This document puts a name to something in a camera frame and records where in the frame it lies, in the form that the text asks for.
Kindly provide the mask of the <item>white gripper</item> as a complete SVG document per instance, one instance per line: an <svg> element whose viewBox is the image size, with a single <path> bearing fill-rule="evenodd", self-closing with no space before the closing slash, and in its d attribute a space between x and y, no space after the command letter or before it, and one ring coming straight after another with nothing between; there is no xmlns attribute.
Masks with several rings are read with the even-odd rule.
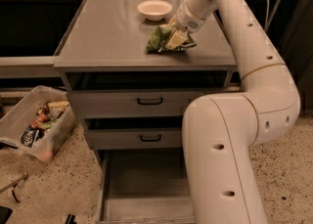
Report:
<svg viewBox="0 0 313 224"><path fill-rule="evenodd" d="M184 1L168 23L169 25L176 25L181 30L176 30L170 36L168 42L165 44L165 48L167 50L182 51L184 49L183 44L188 40L188 32L197 32L204 25L204 23L205 20L197 18L189 10L187 1Z"/></svg>

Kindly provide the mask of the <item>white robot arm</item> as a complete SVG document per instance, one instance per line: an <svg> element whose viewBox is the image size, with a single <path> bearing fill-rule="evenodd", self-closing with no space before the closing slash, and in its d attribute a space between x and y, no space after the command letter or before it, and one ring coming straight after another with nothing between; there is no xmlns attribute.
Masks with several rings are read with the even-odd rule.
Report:
<svg viewBox="0 0 313 224"><path fill-rule="evenodd" d="M239 93L195 99L183 116L182 146L196 224L268 224L248 149L282 136L300 98L291 73L245 0L186 0L182 29L218 11L242 80Z"/></svg>

